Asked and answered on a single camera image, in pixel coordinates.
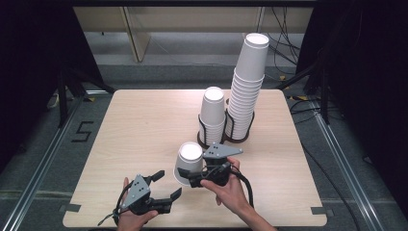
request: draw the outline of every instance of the cable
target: cable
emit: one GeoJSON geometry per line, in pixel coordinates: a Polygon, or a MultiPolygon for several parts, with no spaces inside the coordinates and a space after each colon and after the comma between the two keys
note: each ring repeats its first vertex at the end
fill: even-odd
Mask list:
{"type": "Polygon", "coordinates": [[[245,185],[246,185],[246,189],[248,190],[248,200],[249,200],[249,205],[252,206],[252,208],[254,207],[254,199],[253,199],[253,193],[252,193],[252,187],[251,184],[249,183],[249,180],[246,179],[246,177],[244,177],[242,175],[242,173],[236,168],[234,167],[237,171],[231,171],[230,173],[236,175],[240,180],[242,180],[245,185]]]}
{"type": "Polygon", "coordinates": [[[327,178],[327,180],[330,182],[330,184],[333,186],[334,190],[336,191],[336,193],[339,195],[340,199],[343,201],[345,207],[347,208],[347,210],[350,212],[351,217],[353,218],[354,224],[357,228],[358,231],[360,231],[360,225],[358,224],[357,218],[355,217],[353,211],[351,210],[351,207],[348,205],[347,201],[345,201],[344,196],[342,195],[342,193],[340,192],[339,188],[337,188],[336,184],[333,182],[333,180],[330,178],[330,176],[328,175],[328,173],[326,172],[326,170],[324,170],[324,168],[321,166],[321,164],[318,162],[318,160],[316,160],[316,158],[309,152],[309,150],[305,147],[305,145],[303,144],[303,142],[301,143],[303,149],[305,150],[305,152],[310,156],[310,158],[315,162],[315,164],[320,168],[321,172],[324,174],[324,176],[327,178]]]}
{"type": "Polygon", "coordinates": [[[286,45],[289,46],[290,51],[291,51],[291,54],[293,55],[293,58],[294,58],[294,61],[293,61],[293,62],[294,62],[295,64],[297,64],[298,55],[297,55],[296,51],[294,50],[295,46],[294,46],[294,45],[291,43],[291,41],[289,40],[288,27],[287,27],[287,24],[286,24],[286,17],[287,17],[288,8],[286,8],[286,7],[283,8],[283,23],[281,23],[281,21],[279,20],[279,18],[278,18],[278,16],[277,16],[277,14],[276,14],[276,12],[275,12],[275,10],[274,10],[273,7],[271,8],[271,10],[272,10],[273,15],[275,16],[276,21],[278,22],[279,28],[280,28],[280,30],[281,30],[281,34],[280,34],[280,36],[279,36],[279,39],[278,39],[278,40],[274,39],[275,41],[277,41],[275,50],[277,50],[277,46],[278,46],[279,44],[285,44],[285,43],[283,43],[283,42],[280,41],[281,37],[283,37],[283,38],[286,40],[286,42],[287,42],[286,45]]]}
{"type": "Polygon", "coordinates": [[[101,221],[99,221],[98,226],[100,226],[107,218],[110,218],[110,217],[113,217],[113,218],[114,218],[114,221],[115,221],[115,224],[118,225],[118,223],[119,223],[119,216],[120,216],[121,214],[123,214],[124,212],[128,211],[128,210],[124,210],[124,211],[119,212],[119,210],[120,210],[120,202],[121,202],[121,200],[122,200],[122,198],[123,198],[123,195],[125,195],[125,193],[132,187],[132,184],[133,184],[133,181],[132,181],[131,183],[129,183],[129,185],[127,185],[125,188],[123,188],[123,191],[122,191],[122,193],[120,194],[119,199],[117,200],[116,207],[114,208],[114,210],[112,211],[111,214],[105,216],[101,221]]]}

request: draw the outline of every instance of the cup rim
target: cup rim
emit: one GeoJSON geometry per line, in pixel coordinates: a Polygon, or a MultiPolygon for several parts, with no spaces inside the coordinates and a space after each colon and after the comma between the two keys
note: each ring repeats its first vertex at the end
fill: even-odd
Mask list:
{"type": "Polygon", "coordinates": [[[179,148],[179,151],[178,151],[179,157],[180,157],[184,162],[190,163],[190,164],[191,164],[191,163],[199,162],[199,161],[201,160],[201,158],[202,158],[202,153],[203,153],[202,147],[200,146],[200,144],[198,144],[197,142],[194,142],[194,141],[186,141],[186,142],[184,142],[183,144],[181,144],[181,146],[180,146],[180,148],[179,148]],[[194,145],[194,146],[196,146],[198,149],[201,150],[201,154],[200,154],[199,156],[197,156],[195,159],[187,159],[187,158],[185,158],[185,157],[182,155],[182,149],[183,149],[183,147],[186,146],[186,145],[194,145]]]}
{"type": "Polygon", "coordinates": [[[265,49],[269,46],[269,38],[260,33],[250,33],[246,35],[245,44],[256,49],[265,49]],[[255,39],[261,39],[263,42],[257,42],[255,39]]]}
{"type": "Polygon", "coordinates": [[[262,82],[262,81],[264,81],[265,74],[264,74],[264,75],[261,77],[261,79],[259,79],[259,80],[245,80],[245,79],[243,79],[243,77],[241,77],[241,76],[237,73],[237,67],[235,67],[235,68],[234,68],[234,78],[235,78],[235,77],[239,78],[240,80],[242,80],[242,81],[244,81],[244,82],[251,83],[251,84],[255,84],[255,83],[257,83],[257,82],[262,82]]]}
{"type": "Polygon", "coordinates": [[[217,103],[217,102],[222,101],[224,99],[224,91],[219,87],[208,87],[204,91],[204,97],[203,98],[205,100],[207,100],[208,102],[210,102],[210,103],[217,103]],[[221,93],[221,97],[219,99],[211,99],[211,98],[207,97],[207,92],[210,91],[210,90],[218,90],[221,93]]]}

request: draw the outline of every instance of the paper cup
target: paper cup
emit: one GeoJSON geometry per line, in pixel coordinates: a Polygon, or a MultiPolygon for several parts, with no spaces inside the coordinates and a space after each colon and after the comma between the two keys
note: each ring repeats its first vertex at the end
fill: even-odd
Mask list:
{"type": "Polygon", "coordinates": [[[203,150],[196,142],[188,141],[180,146],[173,173],[174,178],[181,185],[189,186],[190,182],[189,179],[180,176],[178,168],[189,170],[191,172],[201,171],[203,168],[202,154],[203,150]]]}
{"type": "Polygon", "coordinates": [[[224,92],[217,87],[205,90],[201,104],[201,120],[209,125],[218,125],[225,119],[224,92]]]}
{"type": "Polygon", "coordinates": [[[269,38],[258,33],[246,36],[238,58],[237,74],[248,81],[263,78],[267,63],[269,38]]]}

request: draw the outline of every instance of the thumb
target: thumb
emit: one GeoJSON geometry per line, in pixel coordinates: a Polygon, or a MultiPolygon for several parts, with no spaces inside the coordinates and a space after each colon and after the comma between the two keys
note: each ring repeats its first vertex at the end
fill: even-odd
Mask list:
{"type": "Polygon", "coordinates": [[[152,210],[147,212],[146,214],[144,214],[144,219],[146,222],[150,221],[151,219],[153,219],[154,217],[156,217],[159,214],[159,212],[157,212],[156,210],[152,210]]]}

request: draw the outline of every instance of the finger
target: finger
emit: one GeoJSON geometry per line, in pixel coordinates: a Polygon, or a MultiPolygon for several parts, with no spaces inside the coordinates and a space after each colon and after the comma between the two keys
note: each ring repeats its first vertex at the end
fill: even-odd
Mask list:
{"type": "MultiPolygon", "coordinates": [[[[123,189],[125,189],[126,188],[126,186],[128,186],[129,185],[129,179],[127,178],[127,177],[125,177],[125,179],[123,180],[123,189]]],[[[123,199],[122,199],[122,202],[125,200],[125,198],[126,198],[126,196],[127,196],[127,191],[123,194],[123,199]]]]}
{"type": "Polygon", "coordinates": [[[143,216],[145,218],[145,221],[149,221],[153,219],[155,216],[157,216],[158,214],[159,212],[157,212],[156,210],[152,210],[152,211],[145,213],[143,216]]]}
{"type": "Polygon", "coordinates": [[[217,202],[217,205],[218,205],[218,206],[221,205],[221,203],[222,203],[221,199],[219,199],[218,196],[216,196],[216,202],[217,202]]]}
{"type": "Polygon", "coordinates": [[[227,160],[229,163],[231,163],[231,165],[233,165],[234,167],[236,167],[237,169],[240,169],[240,161],[232,158],[232,157],[227,157],[227,160]]]}
{"type": "Polygon", "coordinates": [[[200,184],[209,191],[212,191],[215,194],[219,193],[219,186],[216,185],[213,181],[201,180],[200,184]]]}

